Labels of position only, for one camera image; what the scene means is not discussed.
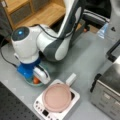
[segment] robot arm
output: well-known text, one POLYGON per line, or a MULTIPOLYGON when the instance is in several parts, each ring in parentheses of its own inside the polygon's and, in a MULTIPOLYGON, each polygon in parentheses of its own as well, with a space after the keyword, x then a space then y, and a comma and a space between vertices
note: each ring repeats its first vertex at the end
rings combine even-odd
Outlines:
POLYGON ((40 50, 49 61, 62 60, 69 48, 70 40, 82 16, 84 0, 64 0, 66 15, 58 33, 48 26, 44 30, 56 38, 50 37, 39 26, 21 27, 12 34, 13 47, 22 63, 32 63, 38 59, 40 50))
POLYGON ((56 38, 42 32, 37 39, 38 48, 49 61, 60 61, 66 56, 70 40, 74 35, 85 6, 84 0, 64 0, 64 3, 66 15, 59 32, 55 33, 50 28, 47 29, 47 32, 56 36, 56 38))

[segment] wooden surface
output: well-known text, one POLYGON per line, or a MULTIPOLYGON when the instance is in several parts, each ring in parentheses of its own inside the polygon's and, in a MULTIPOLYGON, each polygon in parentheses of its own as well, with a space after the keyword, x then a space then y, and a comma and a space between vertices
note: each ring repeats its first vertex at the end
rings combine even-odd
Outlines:
POLYGON ((40 9, 35 15, 28 18, 21 24, 17 25, 16 28, 20 26, 31 26, 34 24, 46 24, 52 26, 58 22, 65 15, 65 8, 60 5, 50 3, 44 8, 40 9))
POLYGON ((5 1, 8 6, 7 11, 9 14, 15 11, 16 9, 20 8, 24 4, 26 4, 27 2, 29 2, 29 0, 5 0, 5 1))
POLYGON ((65 7, 63 0, 51 0, 51 2, 56 3, 62 7, 65 7))

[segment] gray countertop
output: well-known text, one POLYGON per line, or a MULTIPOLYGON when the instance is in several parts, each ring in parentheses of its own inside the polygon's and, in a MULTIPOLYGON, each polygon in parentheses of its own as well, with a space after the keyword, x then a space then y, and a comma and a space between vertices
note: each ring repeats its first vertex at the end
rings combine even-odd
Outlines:
MULTIPOLYGON (((105 58, 105 53, 108 50, 107 48, 105 40, 88 32, 82 34, 74 41, 68 55, 63 61, 50 63, 43 60, 42 64, 48 68, 52 81, 57 78, 65 81, 72 73, 77 74, 77 80, 72 85, 72 88, 80 93, 81 99, 65 119, 111 120, 107 115, 91 104, 89 92, 95 75, 98 72, 104 72, 112 64, 105 58)), ((3 47, 2 51, 8 60, 19 64, 14 58, 12 45, 7 44, 3 47)), ((39 116, 33 108, 33 103, 47 86, 32 87, 28 85, 16 69, 6 63, 1 56, 0 80, 37 116, 39 116)))

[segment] black cable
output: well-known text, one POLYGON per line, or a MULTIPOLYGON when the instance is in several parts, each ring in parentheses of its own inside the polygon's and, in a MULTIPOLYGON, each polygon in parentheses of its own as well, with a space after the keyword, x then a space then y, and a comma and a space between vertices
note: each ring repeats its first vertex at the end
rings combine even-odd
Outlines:
POLYGON ((59 40, 63 40, 64 38, 67 38, 67 37, 71 36, 71 35, 73 34, 73 32, 74 32, 74 30, 73 30, 69 35, 65 36, 64 38, 60 38, 60 37, 55 37, 55 36, 50 35, 48 32, 46 32, 46 30, 45 30, 41 25, 38 24, 38 26, 39 26, 47 35, 49 35, 49 36, 52 37, 52 38, 59 39, 59 40))
POLYGON ((1 54, 2 58, 3 58, 7 63, 9 63, 9 64, 13 65, 15 68, 17 68, 17 65, 15 65, 14 63, 11 63, 11 62, 9 62, 8 60, 6 60, 5 57, 3 56, 3 53, 2 53, 2 45, 3 45, 3 42, 5 41, 5 39, 6 39, 8 36, 9 36, 9 35, 7 35, 6 37, 4 37, 4 38, 2 39, 2 42, 1 42, 1 44, 0 44, 0 54, 1 54))
POLYGON ((95 16, 97 16, 97 17, 101 18, 102 20, 104 20, 104 21, 105 21, 105 23, 108 23, 108 21, 107 21, 105 18, 103 18, 103 17, 101 17, 101 16, 99 16, 99 15, 97 15, 97 14, 95 14, 95 13, 88 12, 88 11, 85 11, 84 13, 89 13, 89 14, 95 15, 95 16))

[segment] black object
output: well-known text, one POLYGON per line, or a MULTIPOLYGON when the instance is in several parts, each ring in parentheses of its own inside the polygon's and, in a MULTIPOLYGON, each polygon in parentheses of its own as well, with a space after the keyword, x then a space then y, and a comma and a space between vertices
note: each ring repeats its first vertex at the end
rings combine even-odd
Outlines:
POLYGON ((94 88, 95 88, 95 85, 96 85, 96 83, 97 83, 97 80, 99 80, 99 78, 100 78, 101 76, 102 76, 102 75, 101 75, 100 73, 95 76, 94 82, 93 82, 92 87, 91 87, 91 89, 90 89, 90 92, 91 92, 91 93, 93 92, 93 90, 94 90, 94 88))
POLYGON ((40 120, 0 82, 0 120, 40 120))
POLYGON ((14 63, 12 63, 12 62, 10 62, 10 61, 8 61, 8 60, 4 57, 4 55, 3 55, 3 53, 2 53, 3 43, 4 43, 5 39, 6 39, 8 36, 10 36, 10 35, 7 35, 7 36, 6 36, 5 38, 3 38, 2 41, 1 41, 1 44, 0 44, 0 54, 1 54, 2 58, 3 58, 7 63, 9 63, 9 64, 13 65, 15 68, 17 68, 17 65, 14 64, 14 63))
POLYGON ((110 60, 111 62, 115 62, 115 60, 117 59, 114 55, 112 55, 112 52, 120 45, 120 40, 118 40, 113 47, 107 52, 107 58, 108 60, 110 60))

